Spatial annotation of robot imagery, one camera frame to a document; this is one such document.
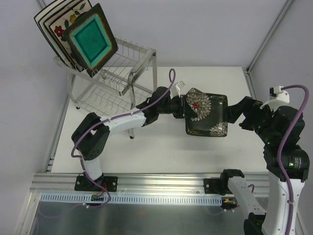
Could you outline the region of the black dahlia square plate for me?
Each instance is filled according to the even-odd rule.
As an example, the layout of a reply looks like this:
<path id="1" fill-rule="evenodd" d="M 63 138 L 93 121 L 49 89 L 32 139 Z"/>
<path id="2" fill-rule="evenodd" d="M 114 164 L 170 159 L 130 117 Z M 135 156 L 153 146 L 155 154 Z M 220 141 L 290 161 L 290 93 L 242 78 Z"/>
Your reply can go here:
<path id="1" fill-rule="evenodd" d="M 198 137 L 226 137 L 228 131 L 225 114 L 228 106 L 227 96 L 204 93 L 196 88 L 191 88 L 187 94 L 195 94 L 194 107 L 199 119 L 185 119 L 186 133 Z"/>

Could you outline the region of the cream floral square plate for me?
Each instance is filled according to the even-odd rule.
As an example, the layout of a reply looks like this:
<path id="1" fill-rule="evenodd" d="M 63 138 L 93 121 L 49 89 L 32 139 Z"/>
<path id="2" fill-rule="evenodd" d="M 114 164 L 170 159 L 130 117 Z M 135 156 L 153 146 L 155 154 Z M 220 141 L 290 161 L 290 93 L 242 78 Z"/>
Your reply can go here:
<path id="1" fill-rule="evenodd" d="M 53 37 L 57 40 L 72 67 L 82 69 L 74 58 L 71 48 L 64 37 L 64 31 L 71 26 L 79 16 L 91 10 L 92 5 L 89 0 L 66 0 L 56 11 L 56 14 L 48 20 L 48 27 Z"/>
<path id="2" fill-rule="evenodd" d="M 44 21 L 44 27 L 49 30 L 49 34 L 50 34 L 52 37 L 53 37 L 52 32 L 50 31 L 50 29 L 49 29 L 49 27 L 48 27 L 48 20 L 50 20 L 50 19 L 52 18 L 52 16 L 55 15 L 55 14 L 56 14 L 56 12 L 53 13 L 50 17 L 47 18 L 47 20 Z"/>

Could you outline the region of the white square plate black rim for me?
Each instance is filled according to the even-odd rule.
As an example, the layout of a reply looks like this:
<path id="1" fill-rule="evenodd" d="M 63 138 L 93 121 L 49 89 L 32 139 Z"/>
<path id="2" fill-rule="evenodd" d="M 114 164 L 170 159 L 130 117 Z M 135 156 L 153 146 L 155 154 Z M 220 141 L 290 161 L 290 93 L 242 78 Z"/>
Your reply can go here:
<path id="1" fill-rule="evenodd" d="M 57 7 L 59 4 L 64 2 L 63 0 L 55 0 L 51 2 L 47 7 L 43 10 L 40 10 L 39 13 L 37 13 L 34 17 L 34 20 L 36 22 L 37 27 L 41 31 L 42 35 L 46 39 L 47 43 L 50 45 L 50 47 L 53 49 L 55 54 L 59 57 L 59 59 L 66 65 L 69 66 L 70 63 L 66 56 L 64 55 L 63 51 L 59 48 L 57 43 L 53 40 L 53 38 L 48 34 L 47 30 L 44 29 L 43 20 L 44 17 L 46 17 L 55 7 Z"/>

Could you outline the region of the round cream plate brown rim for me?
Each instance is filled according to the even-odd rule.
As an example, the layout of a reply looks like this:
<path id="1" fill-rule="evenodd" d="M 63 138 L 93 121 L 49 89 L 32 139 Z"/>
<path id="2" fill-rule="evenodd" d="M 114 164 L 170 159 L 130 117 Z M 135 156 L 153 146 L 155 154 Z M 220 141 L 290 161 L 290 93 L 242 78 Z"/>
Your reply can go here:
<path id="1" fill-rule="evenodd" d="M 65 30 L 65 39 L 66 39 L 66 42 L 69 44 L 69 48 L 71 50 L 70 54 L 73 60 L 75 60 L 75 65 L 77 67 L 81 67 L 80 70 L 84 70 L 85 65 L 84 65 L 83 57 L 81 55 L 79 46 L 77 45 L 77 40 L 74 38 L 75 31 L 79 27 L 80 17 L 81 15 L 77 17 L 75 14 L 72 14 L 69 16 L 70 25 Z"/>

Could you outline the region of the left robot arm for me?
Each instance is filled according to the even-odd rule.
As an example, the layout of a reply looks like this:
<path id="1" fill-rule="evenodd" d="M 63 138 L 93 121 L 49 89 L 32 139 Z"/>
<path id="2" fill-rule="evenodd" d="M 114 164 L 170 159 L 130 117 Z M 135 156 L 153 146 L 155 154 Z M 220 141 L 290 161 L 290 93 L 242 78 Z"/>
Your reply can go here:
<path id="1" fill-rule="evenodd" d="M 76 179 L 76 191 L 116 191 L 112 185 L 116 180 L 104 176 L 99 156 L 108 138 L 114 134 L 144 127 L 155 122 L 160 114 L 172 114 L 174 118 L 196 118 L 192 105 L 187 103 L 188 95 L 171 97 L 166 87 L 158 87 L 143 103 L 127 113 L 113 117 L 100 117 L 89 113 L 74 131 L 71 156 L 80 159 L 83 174 Z"/>

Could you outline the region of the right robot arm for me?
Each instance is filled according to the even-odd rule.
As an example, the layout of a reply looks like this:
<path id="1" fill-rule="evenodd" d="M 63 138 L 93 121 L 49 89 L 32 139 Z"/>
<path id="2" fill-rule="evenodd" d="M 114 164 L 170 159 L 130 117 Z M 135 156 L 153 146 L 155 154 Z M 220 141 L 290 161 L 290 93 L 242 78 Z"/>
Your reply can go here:
<path id="1" fill-rule="evenodd" d="M 272 111 L 269 105 L 251 97 L 228 106 L 226 120 L 234 123 L 240 115 L 245 119 L 239 126 L 253 131 L 264 145 L 269 179 L 268 207 L 260 210 L 257 200 L 247 186 L 245 176 L 237 169 L 225 169 L 221 173 L 219 187 L 224 193 L 232 193 L 245 214 L 246 235 L 293 235 L 297 199 L 308 178 L 309 155 L 298 145 L 305 127 L 303 109 L 279 106 Z"/>

